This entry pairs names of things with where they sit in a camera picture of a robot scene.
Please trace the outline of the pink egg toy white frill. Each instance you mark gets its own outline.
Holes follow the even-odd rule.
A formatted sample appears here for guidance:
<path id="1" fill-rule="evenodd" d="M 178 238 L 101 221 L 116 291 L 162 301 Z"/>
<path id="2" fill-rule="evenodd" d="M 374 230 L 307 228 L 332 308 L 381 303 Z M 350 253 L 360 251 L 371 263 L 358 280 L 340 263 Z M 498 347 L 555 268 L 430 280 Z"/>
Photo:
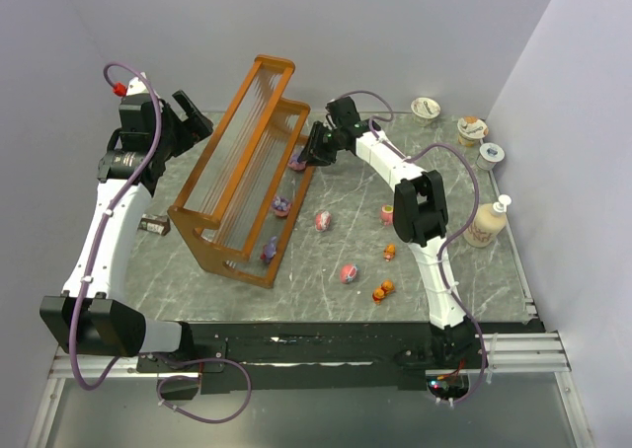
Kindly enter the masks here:
<path id="1" fill-rule="evenodd" d="M 331 225 L 332 215 L 329 211 L 323 210 L 315 216 L 315 228 L 319 232 L 327 231 Z"/>

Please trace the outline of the pink ball purple bunny toy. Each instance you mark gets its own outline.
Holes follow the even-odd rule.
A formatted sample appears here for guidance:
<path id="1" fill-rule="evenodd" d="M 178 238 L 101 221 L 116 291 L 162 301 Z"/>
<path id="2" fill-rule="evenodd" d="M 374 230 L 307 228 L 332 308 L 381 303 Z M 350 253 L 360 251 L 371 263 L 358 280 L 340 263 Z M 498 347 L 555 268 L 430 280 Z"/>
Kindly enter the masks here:
<path id="1" fill-rule="evenodd" d="M 291 210 L 291 202 L 280 195 L 276 195 L 273 198 L 271 209 L 276 217 L 285 218 Z"/>

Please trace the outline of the small purple bunny toy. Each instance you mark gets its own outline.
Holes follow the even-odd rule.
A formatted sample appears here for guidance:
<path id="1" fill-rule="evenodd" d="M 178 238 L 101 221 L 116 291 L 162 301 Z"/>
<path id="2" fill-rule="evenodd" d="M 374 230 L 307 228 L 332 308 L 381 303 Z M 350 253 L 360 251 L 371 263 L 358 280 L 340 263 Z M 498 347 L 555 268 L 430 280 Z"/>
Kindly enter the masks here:
<path id="1" fill-rule="evenodd" d="M 277 254 L 277 236 L 270 237 L 264 244 L 260 259 L 264 264 L 270 264 Z"/>

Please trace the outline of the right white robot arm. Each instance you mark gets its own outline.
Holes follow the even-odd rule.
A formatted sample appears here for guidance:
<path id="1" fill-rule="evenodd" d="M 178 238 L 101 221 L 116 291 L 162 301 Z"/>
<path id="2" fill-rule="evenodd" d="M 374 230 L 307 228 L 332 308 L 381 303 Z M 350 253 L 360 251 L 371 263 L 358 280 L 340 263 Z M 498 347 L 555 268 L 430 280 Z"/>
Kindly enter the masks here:
<path id="1" fill-rule="evenodd" d="M 329 125 L 312 125 L 299 160 L 324 167 L 350 151 L 370 166 L 393 190 L 393 226 L 418 265 L 430 308 L 430 323 L 456 341 L 482 334 L 457 290 L 446 248 L 448 210 L 442 176 L 426 171 L 404 155 L 371 118 L 362 119 L 354 100 L 341 96 L 326 106 Z"/>

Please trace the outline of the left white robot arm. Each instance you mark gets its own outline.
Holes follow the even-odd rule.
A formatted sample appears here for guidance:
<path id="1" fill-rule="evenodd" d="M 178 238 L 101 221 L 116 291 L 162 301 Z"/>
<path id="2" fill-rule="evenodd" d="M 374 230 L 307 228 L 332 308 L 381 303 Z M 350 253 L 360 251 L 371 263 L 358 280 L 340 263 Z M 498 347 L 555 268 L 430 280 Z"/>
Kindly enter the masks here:
<path id="1" fill-rule="evenodd" d="M 174 352 L 191 346 L 183 324 L 151 320 L 125 303 L 125 275 L 137 228 L 169 159 L 210 136 L 212 122 L 186 93 L 153 105 L 128 92 L 118 106 L 120 126 L 98 166 L 97 200 L 81 255 L 58 296 L 42 299 L 39 314 L 65 351 L 101 356 Z M 155 127 L 157 115 L 162 127 Z"/>

